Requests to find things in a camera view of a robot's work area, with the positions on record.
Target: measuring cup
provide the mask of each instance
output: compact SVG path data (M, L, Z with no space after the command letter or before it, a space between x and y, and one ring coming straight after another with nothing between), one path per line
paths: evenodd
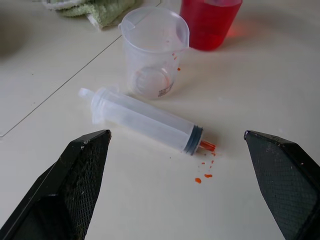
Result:
M185 20L166 8L141 7L129 12L119 27L131 90L149 99L168 93L189 47Z

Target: floor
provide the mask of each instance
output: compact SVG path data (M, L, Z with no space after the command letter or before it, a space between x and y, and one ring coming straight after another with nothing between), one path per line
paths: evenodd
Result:
M116 85L128 93L117 27L97 31L38 2L2 2L6 38L16 41L6 42L0 58L0 226L70 141L110 129L87 240L284 239L243 135L256 130L291 140L320 164L317 1L247 1L220 49L188 49L171 93L143 99L204 127L219 147L215 157L184 155L114 123L92 124L80 88ZM178 2L170 7L179 11ZM195 182L209 170L212 178Z

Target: syringe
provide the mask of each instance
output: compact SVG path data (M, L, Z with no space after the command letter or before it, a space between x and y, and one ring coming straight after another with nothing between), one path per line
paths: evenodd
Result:
M189 155L193 155L198 147L215 151L214 144L202 141L202 127L115 89L101 88L94 93L81 88L79 96L91 101L94 124L108 120Z

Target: red liquid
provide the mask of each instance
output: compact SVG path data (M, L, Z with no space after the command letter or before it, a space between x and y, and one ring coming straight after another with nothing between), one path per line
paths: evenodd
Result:
M215 6L205 2L182 0L180 15L189 26L190 47L211 51L223 43L242 1L231 6Z

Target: syringe barrel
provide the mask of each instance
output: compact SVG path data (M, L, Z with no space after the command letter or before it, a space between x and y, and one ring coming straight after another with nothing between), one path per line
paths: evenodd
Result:
M117 91L101 88L92 95L94 122L108 120L192 155L203 129L194 123Z

